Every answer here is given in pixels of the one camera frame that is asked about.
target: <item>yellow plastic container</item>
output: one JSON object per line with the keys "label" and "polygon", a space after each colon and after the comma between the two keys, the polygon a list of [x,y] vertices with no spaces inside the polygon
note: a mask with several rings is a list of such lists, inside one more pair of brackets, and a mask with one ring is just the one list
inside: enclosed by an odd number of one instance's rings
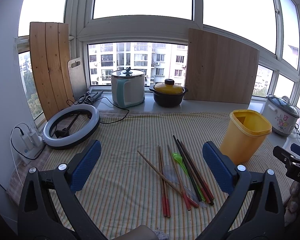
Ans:
{"label": "yellow plastic container", "polygon": [[235,110],[220,146],[220,152],[227,155],[234,164],[248,161],[271,133],[271,123],[253,110]]}

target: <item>green plastic spoon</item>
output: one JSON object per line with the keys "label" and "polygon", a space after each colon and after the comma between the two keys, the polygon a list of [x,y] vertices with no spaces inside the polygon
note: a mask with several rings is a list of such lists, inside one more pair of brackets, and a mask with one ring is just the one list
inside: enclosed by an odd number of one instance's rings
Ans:
{"label": "green plastic spoon", "polygon": [[[172,153],[172,157],[176,160],[177,163],[179,163],[179,165],[181,166],[181,168],[183,169],[183,171],[185,172],[185,174],[189,177],[188,171],[186,169],[186,166],[184,165],[183,161],[182,161],[182,156],[179,153]],[[205,200],[204,196],[202,195],[201,189],[199,189],[198,185],[195,184],[197,186],[197,189],[199,191],[199,194],[201,196],[201,198],[203,200]]]}

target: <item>blue textured pad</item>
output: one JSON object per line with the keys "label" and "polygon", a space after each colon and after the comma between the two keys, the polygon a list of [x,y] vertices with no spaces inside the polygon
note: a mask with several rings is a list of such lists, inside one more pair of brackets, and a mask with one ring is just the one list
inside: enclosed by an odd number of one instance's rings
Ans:
{"label": "blue textured pad", "polygon": [[299,145],[297,145],[295,143],[291,144],[290,150],[300,156],[300,146]]}
{"label": "blue textured pad", "polygon": [[94,165],[101,155],[101,143],[96,141],[74,169],[71,176],[70,190],[75,193],[82,190]]}
{"label": "blue textured pad", "polygon": [[218,154],[222,155],[222,153],[212,142],[204,143],[202,147],[202,155],[204,160],[208,164],[221,190],[231,195],[234,190],[234,178]]}

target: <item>wooden plank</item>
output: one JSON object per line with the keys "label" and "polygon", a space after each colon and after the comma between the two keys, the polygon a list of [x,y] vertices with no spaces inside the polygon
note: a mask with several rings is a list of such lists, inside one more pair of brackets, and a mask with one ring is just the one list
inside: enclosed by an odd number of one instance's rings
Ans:
{"label": "wooden plank", "polygon": [[59,112],[51,86],[45,43],[45,23],[30,23],[30,58],[32,74],[42,110],[47,120]]}
{"label": "wooden plank", "polygon": [[49,75],[59,111],[68,107],[58,44],[58,23],[46,23],[46,53]]}
{"label": "wooden plank", "polygon": [[66,23],[58,23],[58,36],[59,36],[59,53],[60,64],[63,76],[63,83],[66,89],[67,98],[71,101],[74,100],[70,76],[68,71],[68,61],[70,60],[69,51],[69,26]]}
{"label": "wooden plank", "polygon": [[258,60],[259,50],[249,45],[189,29],[184,99],[249,104]]}

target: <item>metal screw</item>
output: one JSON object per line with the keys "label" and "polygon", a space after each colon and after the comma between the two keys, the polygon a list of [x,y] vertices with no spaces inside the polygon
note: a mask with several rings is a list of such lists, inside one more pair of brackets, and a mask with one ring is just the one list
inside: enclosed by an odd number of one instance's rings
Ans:
{"label": "metal screw", "polygon": [[271,169],[267,170],[267,172],[268,172],[269,175],[273,175],[274,174],[274,171],[271,170]]}
{"label": "metal screw", "polygon": [[65,170],[66,168],[67,168],[67,164],[64,164],[64,163],[62,163],[58,166],[58,169],[61,171]]}
{"label": "metal screw", "polygon": [[32,168],[29,169],[29,172],[30,172],[30,173],[34,173],[36,170],[37,170],[37,169],[36,169],[35,167],[32,167]]}
{"label": "metal screw", "polygon": [[243,166],[243,165],[238,165],[237,168],[238,168],[239,171],[245,171],[246,170],[246,167]]}

